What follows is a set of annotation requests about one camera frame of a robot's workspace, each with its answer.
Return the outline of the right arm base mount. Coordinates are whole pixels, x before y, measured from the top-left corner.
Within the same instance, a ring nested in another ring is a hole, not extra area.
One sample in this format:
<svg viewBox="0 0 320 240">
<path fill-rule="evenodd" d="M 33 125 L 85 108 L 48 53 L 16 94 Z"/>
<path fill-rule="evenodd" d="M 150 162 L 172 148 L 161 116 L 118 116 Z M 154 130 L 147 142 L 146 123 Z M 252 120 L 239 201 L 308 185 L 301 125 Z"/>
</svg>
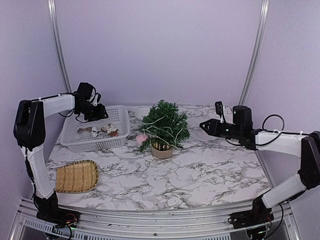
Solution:
<svg viewBox="0 0 320 240">
<path fill-rule="evenodd" d="M 246 210 L 232 213 L 227 222 L 231 224 L 234 229 L 241 229 L 268 223 L 274 219 L 274 215 L 270 210 L 262 214 L 254 214 L 253 210 Z"/>
</svg>

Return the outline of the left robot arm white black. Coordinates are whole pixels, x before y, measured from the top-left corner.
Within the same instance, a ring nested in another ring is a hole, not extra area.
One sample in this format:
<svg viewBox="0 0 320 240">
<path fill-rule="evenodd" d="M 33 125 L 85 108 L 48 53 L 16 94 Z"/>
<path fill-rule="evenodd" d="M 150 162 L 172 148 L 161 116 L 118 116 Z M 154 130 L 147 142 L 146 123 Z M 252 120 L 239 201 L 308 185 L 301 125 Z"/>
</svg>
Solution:
<svg viewBox="0 0 320 240">
<path fill-rule="evenodd" d="M 18 105 L 13 135 L 25 158 L 27 174 L 33 185 L 34 204 L 38 212 L 53 223 L 60 222 L 64 215 L 44 160 L 45 119 L 65 111 L 83 115 L 86 122 L 106 119 L 108 114 L 100 99 L 101 95 L 93 85 L 81 82 L 75 92 L 22 100 Z"/>
</svg>

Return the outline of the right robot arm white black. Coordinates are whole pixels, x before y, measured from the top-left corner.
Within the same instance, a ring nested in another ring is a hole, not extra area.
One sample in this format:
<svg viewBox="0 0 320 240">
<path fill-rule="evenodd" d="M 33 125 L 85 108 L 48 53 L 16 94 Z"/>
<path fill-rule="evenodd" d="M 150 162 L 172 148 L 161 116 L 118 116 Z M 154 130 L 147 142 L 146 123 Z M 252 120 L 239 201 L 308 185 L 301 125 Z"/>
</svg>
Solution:
<svg viewBox="0 0 320 240">
<path fill-rule="evenodd" d="M 287 132 L 254 128 L 252 110 L 244 105 L 232 108 L 232 122 L 227 122 L 222 102 L 215 104 L 220 119 L 209 119 L 200 123 L 208 135 L 236 140 L 240 147 L 259 152 L 261 156 L 285 158 L 300 161 L 297 172 L 279 183 L 252 202 L 252 209 L 246 214 L 252 224 L 258 224 L 271 209 L 283 202 L 295 199 L 304 192 L 320 185 L 320 133 Z"/>
</svg>

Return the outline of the white plastic basket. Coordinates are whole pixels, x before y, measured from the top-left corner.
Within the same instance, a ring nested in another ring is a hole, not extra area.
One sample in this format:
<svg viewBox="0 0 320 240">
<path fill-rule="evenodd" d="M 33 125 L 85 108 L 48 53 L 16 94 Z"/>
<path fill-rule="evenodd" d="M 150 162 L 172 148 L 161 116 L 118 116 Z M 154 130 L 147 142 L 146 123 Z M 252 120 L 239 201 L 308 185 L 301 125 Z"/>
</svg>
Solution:
<svg viewBox="0 0 320 240">
<path fill-rule="evenodd" d="M 60 144 L 68 147 L 74 153 L 123 147 L 130 134 L 130 120 L 127 108 L 124 105 L 107 106 L 108 118 L 87 122 L 84 115 L 72 116 L 64 121 L 60 134 Z M 118 136 L 110 137 L 100 128 L 113 124 L 118 129 Z M 97 127 L 99 134 L 92 137 L 91 132 L 77 133 L 79 128 Z"/>
</svg>

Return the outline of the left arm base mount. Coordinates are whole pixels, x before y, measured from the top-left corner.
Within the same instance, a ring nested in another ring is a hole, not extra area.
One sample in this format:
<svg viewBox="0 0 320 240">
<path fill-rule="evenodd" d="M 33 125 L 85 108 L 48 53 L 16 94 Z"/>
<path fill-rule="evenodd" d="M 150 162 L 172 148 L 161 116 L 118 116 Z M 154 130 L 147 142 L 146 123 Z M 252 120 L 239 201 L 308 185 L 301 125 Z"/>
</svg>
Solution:
<svg viewBox="0 0 320 240">
<path fill-rule="evenodd" d="M 40 220 L 54 223 L 59 227 L 77 227 L 80 219 L 80 213 L 78 211 L 60 208 L 54 213 L 42 213 L 38 211 L 36 217 Z"/>
</svg>

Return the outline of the small green christmas tree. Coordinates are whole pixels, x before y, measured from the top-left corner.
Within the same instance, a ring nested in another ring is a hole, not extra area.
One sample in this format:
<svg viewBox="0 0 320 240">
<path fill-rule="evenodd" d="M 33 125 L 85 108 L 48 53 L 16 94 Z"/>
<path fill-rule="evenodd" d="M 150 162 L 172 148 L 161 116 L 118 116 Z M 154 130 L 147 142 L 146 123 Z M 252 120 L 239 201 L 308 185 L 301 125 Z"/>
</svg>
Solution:
<svg viewBox="0 0 320 240">
<path fill-rule="evenodd" d="M 176 149 L 182 149 L 183 143 L 191 136 L 186 111 L 180 111 L 175 102 L 164 99 L 154 104 L 138 126 L 140 134 L 148 138 L 139 145 L 140 153 L 151 150 L 157 159 L 169 159 Z"/>
</svg>

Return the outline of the pink pompom ornament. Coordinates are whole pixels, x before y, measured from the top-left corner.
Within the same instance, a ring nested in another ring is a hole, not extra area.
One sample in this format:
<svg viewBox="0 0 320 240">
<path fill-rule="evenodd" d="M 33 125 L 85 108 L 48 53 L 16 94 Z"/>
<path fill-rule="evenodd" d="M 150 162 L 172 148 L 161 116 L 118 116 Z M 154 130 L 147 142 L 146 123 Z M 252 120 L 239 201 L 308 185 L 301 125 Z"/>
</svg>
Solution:
<svg viewBox="0 0 320 240">
<path fill-rule="evenodd" d="M 136 136 L 136 142 L 138 145 L 141 145 L 143 142 L 145 142 L 148 139 L 148 136 L 145 134 L 139 134 Z"/>
</svg>

